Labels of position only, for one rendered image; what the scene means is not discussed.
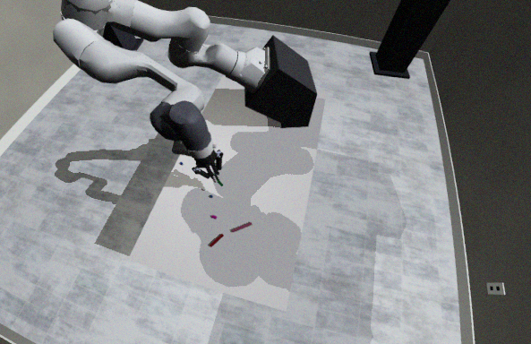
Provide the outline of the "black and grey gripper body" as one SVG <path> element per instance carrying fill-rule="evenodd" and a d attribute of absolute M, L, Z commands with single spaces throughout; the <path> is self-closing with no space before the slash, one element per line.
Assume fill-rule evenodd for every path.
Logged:
<path fill-rule="evenodd" d="M 212 162 L 213 160 L 215 161 L 217 156 L 218 154 L 213 149 L 213 152 L 207 158 L 194 160 L 196 161 L 196 166 L 198 168 L 206 168 L 205 165 L 212 165 L 210 162 Z"/>

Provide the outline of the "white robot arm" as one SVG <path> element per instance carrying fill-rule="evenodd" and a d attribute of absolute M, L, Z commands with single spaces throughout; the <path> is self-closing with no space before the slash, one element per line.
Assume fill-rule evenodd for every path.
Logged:
<path fill-rule="evenodd" d="M 207 67 L 251 93 L 270 70 L 269 47 L 254 47 L 244 54 L 221 42 L 204 45 L 210 19 L 197 7 L 171 12 L 138 0 L 62 0 L 61 17 L 53 30 L 54 42 L 90 77 L 104 83 L 149 77 L 172 91 L 150 113 L 150 121 L 165 139 L 178 141 L 174 154 L 204 159 L 217 148 L 201 114 L 202 91 L 143 53 L 105 40 L 106 23 L 150 42 L 171 39 L 168 58 L 173 65 Z"/>

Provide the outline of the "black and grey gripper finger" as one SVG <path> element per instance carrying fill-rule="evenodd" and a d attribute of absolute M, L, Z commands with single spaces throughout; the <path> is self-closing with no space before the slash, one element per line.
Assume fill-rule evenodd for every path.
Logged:
<path fill-rule="evenodd" d="M 221 150 L 218 150 L 216 153 L 218 154 L 218 156 L 216 157 L 216 163 L 213 160 L 211 162 L 211 164 L 212 164 L 211 167 L 212 167 L 212 169 L 214 168 L 213 172 L 215 173 L 215 175 L 217 175 L 217 178 L 220 181 L 221 179 L 219 177 L 219 172 L 218 171 L 222 169 L 222 157 L 223 157 L 224 154 L 221 152 Z"/>
<path fill-rule="evenodd" d="M 193 170 L 193 172 L 194 172 L 195 174 L 200 174 L 201 176 L 204 176 L 204 177 L 206 177 L 206 178 L 208 178 L 208 179 L 209 179 L 210 176 L 211 176 L 211 178 L 214 179 L 215 182 L 217 183 L 218 181 L 217 181 L 216 177 L 213 175 L 213 173 L 212 173 L 212 171 L 211 171 L 211 169 L 210 169 L 210 166 L 209 166 L 209 165 L 205 165 L 205 167 L 206 167 L 206 169 L 209 170 L 209 171 L 208 171 L 209 173 L 204 172 L 203 170 L 201 170 L 201 169 L 198 168 L 197 166 L 196 166 L 195 168 L 192 168 L 192 170 Z M 205 173 L 205 174 L 204 174 L 204 173 Z"/>

